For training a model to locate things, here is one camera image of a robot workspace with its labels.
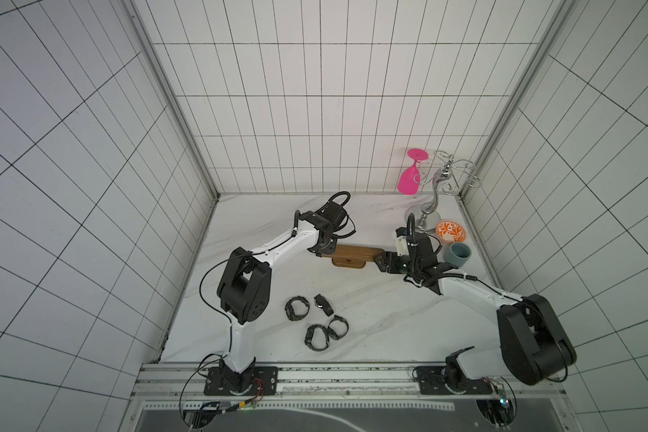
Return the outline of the black slim strap watch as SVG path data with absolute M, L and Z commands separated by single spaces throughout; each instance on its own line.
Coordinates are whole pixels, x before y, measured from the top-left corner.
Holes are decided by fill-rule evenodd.
M 348 321 L 339 315 L 334 315 L 327 325 L 327 333 L 331 340 L 341 340 L 342 338 L 345 338 L 349 333 L 349 330 L 350 327 Z

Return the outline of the brown wooden watch stand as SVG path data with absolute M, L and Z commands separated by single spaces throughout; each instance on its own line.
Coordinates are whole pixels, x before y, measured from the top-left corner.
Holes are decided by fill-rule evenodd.
M 383 253 L 384 250 L 381 248 L 338 244 L 334 252 L 324 254 L 323 257 L 329 258 L 337 267 L 362 269 Z

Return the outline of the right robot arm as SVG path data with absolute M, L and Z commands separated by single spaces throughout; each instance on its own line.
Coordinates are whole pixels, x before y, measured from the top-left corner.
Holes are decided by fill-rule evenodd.
M 463 394 L 474 382 L 500 376 L 530 386 L 552 382 L 576 363 L 575 348 L 545 297 L 507 293 L 440 262 L 428 235 L 417 232 L 413 214 L 396 235 L 397 250 L 374 258 L 381 272 L 402 275 L 406 283 L 460 302 L 498 329 L 492 346 L 465 347 L 446 358 L 441 376 L 451 393 Z

